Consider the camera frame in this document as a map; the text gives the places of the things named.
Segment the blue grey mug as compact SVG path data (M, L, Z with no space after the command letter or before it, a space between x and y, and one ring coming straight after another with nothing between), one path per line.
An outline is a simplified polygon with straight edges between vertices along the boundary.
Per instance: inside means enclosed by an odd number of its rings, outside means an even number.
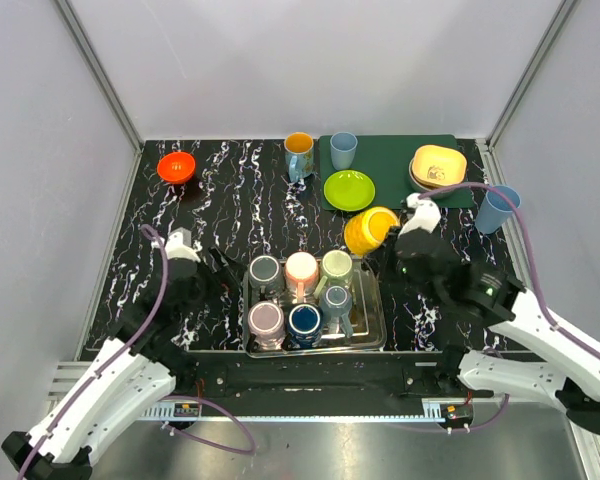
M319 301L324 316L324 324L330 333L341 332L346 338L354 334L351 323L353 298L349 290L339 285L333 285L324 290Z

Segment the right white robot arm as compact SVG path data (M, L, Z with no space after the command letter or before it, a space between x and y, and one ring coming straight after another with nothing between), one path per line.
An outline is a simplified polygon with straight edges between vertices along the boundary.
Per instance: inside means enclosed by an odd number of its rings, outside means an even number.
M550 309L514 275L488 262L468 262L436 235L390 229L383 243L381 279L429 296L441 314L504 336L534 361L499 358L468 347L443 349L434 384L446 396L490 391L545 404L600 436L600 342Z

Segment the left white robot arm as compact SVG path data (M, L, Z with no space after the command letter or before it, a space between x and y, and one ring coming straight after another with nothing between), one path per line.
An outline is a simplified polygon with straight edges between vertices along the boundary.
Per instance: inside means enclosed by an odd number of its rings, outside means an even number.
M244 266L212 247L160 250L161 268L125 308L100 352L60 403L1 448L21 479L87 479L99 456L155 403L196 387L196 359L173 342L181 319L240 288Z

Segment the yellow ribbed mug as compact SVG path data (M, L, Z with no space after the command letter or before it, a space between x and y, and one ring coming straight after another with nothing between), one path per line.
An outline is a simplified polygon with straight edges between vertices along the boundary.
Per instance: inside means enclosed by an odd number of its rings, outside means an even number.
M386 207L367 209L352 219L344 228L344 241L351 253L364 256L384 242L391 227L399 227L398 216Z

